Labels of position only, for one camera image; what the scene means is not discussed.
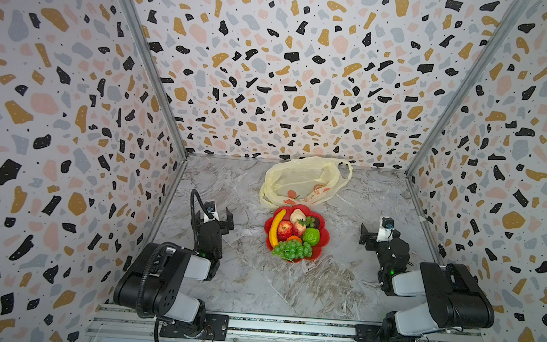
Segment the yellow banana toy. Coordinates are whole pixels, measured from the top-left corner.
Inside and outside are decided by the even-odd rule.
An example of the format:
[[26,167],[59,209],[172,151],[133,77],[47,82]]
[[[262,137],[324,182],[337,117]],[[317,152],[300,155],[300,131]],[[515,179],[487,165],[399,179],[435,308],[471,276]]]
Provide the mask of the yellow banana toy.
[[277,245],[279,243],[278,238],[277,238],[278,227],[279,227],[280,222],[284,219],[285,215],[286,215],[286,210],[283,209],[283,210],[280,210],[278,212],[278,214],[276,214],[274,219],[273,219],[273,222],[272,222],[272,225],[270,227],[269,234],[268,234],[269,243],[270,243],[272,249],[277,247]]

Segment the red flower-shaped plate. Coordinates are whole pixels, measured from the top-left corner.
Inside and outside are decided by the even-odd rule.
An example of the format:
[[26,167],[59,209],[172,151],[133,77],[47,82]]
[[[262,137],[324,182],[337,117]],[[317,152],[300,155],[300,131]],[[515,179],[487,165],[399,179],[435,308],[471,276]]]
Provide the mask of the red flower-shaped plate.
[[330,241],[324,218],[304,205],[278,208],[264,225],[266,246],[286,262],[316,260]]

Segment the orange fruit toy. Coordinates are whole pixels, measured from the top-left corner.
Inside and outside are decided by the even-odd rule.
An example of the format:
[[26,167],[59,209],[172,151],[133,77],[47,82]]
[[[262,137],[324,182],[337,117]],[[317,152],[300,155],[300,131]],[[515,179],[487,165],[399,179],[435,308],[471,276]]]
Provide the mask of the orange fruit toy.
[[287,242],[298,242],[300,244],[303,244],[303,240],[300,237],[296,237],[295,235],[291,236],[287,239]]

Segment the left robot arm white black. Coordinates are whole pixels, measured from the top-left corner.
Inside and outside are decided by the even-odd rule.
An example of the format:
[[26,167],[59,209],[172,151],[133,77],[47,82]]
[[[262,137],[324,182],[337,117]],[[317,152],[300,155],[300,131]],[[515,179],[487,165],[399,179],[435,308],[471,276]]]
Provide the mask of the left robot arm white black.
[[120,278],[113,302],[133,309],[141,318],[203,327],[206,307],[202,300],[181,292],[182,283],[212,280],[223,258],[223,236],[235,228],[233,214],[218,218],[213,202],[203,213],[192,215],[195,245],[149,243]]

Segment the beige bun toy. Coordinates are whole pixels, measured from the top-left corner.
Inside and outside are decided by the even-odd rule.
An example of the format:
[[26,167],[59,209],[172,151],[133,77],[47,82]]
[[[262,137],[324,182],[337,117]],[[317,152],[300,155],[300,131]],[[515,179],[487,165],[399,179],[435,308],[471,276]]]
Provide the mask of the beige bun toy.
[[292,224],[296,224],[301,221],[305,223],[305,220],[306,220],[306,215],[299,208],[295,208],[290,214],[290,222]]

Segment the small red fruit toy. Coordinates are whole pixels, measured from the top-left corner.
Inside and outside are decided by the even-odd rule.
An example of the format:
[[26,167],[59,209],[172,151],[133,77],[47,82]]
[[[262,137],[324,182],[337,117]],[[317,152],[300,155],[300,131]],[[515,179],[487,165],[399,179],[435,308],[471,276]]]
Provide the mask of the small red fruit toy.
[[307,230],[307,226],[305,224],[301,224],[300,221],[294,222],[292,228],[293,228],[293,235],[300,238],[305,234]]

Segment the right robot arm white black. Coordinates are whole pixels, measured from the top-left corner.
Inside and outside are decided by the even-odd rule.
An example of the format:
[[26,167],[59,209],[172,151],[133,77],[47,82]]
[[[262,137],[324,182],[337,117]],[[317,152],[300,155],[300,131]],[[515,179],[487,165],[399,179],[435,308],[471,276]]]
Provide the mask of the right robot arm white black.
[[360,229],[360,245],[376,253],[377,277],[388,297],[425,298],[408,310],[388,312],[380,326],[356,326],[358,342],[417,342],[440,331],[487,329],[495,321],[494,307],[466,266],[421,262],[410,265],[410,245],[403,241],[391,218],[383,218],[376,233]]

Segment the cream plastic bag orange print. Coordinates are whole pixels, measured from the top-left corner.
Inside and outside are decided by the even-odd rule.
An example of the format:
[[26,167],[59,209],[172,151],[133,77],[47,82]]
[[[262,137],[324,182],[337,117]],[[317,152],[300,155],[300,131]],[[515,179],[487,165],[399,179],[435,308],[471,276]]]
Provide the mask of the cream plastic bag orange print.
[[258,198],[268,209],[317,206],[337,195],[352,176],[353,167],[348,161],[315,156],[295,159],[272,166],[266,172]]

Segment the red apple toy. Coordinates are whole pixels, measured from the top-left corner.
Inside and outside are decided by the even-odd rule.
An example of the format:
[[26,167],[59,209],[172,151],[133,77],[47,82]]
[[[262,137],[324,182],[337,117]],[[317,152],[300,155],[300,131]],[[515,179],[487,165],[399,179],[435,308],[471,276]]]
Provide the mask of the red apple toy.
[[285,242],[293,235],[293,224],[288,220],[282,220],[277,228],[277,240]]

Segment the green grapes bunch toy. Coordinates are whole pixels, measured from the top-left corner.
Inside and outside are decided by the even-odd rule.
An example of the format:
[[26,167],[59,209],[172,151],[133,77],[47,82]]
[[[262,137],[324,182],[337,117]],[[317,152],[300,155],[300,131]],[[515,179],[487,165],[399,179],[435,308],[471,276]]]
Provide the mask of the green grapes bunch toy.
[[312,248],[309,243],[301,243],[298,240],[279,242],[272,250],[272,255],[293,262],[311,257],[313,255]]

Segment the lime green bumpy fruit toy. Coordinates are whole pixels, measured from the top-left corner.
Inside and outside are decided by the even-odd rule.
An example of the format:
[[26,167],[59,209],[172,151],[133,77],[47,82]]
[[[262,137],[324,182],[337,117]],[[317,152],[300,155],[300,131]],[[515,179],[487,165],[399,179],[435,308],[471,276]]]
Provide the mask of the lime green bumpy fruit toy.
[[304,244],[316,246],[321,240],[320,230],[316,228],[307,228],[302,235]]

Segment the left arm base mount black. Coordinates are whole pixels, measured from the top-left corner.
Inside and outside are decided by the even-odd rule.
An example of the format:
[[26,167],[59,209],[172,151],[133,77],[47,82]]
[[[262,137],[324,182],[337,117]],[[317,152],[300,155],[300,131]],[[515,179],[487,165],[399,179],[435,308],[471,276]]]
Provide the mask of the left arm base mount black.
[[177,338],[208,341],[222,341],[227,337],[227,329],[229,327],[230,316],[227,314],[205,314],[204,316],[196,316],[190,322],[175,320],[172,323],[167,323],[160,328],[159,336],[161,338]]

